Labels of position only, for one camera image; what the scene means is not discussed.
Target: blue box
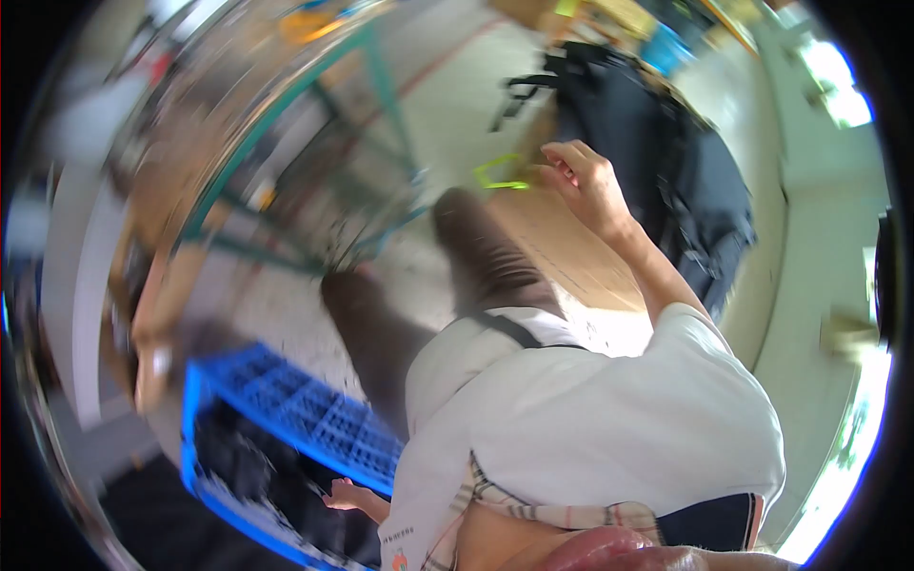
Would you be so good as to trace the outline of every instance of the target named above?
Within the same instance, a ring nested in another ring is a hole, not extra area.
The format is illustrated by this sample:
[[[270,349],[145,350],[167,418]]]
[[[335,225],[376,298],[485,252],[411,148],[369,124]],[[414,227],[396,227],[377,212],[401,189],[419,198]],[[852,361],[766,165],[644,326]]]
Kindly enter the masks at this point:
[[[216,515],[293,561],[318,569],[342,561],[300,545],[277,513],[239,501],[197,465],[197,415],[222,400],[299,453],[384,495],[393,493],[403,445],[364,403],[295,368],[263,344],[187,364],[181,429],[181,479]],[[345,564],[361,568],[354,562]]]

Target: brown pants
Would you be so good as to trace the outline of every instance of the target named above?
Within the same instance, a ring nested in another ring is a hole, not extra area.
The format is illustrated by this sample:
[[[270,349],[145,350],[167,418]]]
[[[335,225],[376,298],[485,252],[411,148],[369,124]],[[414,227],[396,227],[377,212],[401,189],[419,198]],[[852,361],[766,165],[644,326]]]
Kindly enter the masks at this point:
[[[451,262],[458,318],[498,307],[536,307],[563,317],[547,279],[469,192],[452,188],[432,209]],[[437,332],[393,311],[379,286],[351,271],[328,274],[324,305],[375,412],[406,439],[406,373]]]

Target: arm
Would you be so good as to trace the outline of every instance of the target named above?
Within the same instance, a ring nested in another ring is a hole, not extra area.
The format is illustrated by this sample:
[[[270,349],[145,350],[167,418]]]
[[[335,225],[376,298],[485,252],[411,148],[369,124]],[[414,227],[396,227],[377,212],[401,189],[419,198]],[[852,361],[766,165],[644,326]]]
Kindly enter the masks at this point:
[[[335,510],[362,510],[378,525],[384,523],[384,520],[390,515],[389,502],[384,501],[368,488],[356,486],[348,478],[334,480],[330,495],[324,496],[324,504]]]
[[[543,153],[554,166],[542,166],[546,184],[571,212],[619,254],[634,274],[651,324],[671,303],[690,305],[710,316],[673,264],[629,213],[612,164],[581,141],[549,143]]]

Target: black backpack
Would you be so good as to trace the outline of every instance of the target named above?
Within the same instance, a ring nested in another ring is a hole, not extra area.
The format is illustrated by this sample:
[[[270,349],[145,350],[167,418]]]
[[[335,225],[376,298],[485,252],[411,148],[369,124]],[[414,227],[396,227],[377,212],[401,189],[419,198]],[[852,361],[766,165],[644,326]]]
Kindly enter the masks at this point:
[[[516,116],[540,88],[556,91],[557,141],[581,139],[612,162],[625,201],[716,321],[746,246],[755,243],[749,190],[713,127],[639,60],[577,42],[546,55],[554,75],[513,78],[495,119]]]

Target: sleeve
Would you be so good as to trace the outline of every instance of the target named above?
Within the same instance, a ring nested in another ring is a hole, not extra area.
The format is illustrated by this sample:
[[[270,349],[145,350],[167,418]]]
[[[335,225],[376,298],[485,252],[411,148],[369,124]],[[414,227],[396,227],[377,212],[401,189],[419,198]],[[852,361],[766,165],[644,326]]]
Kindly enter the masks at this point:
[[[689,344],[708,354],[733,356],[727,340],[707,317],[684,303],[670,303],[654,327],[654,335],[645,352],[669,344]]]

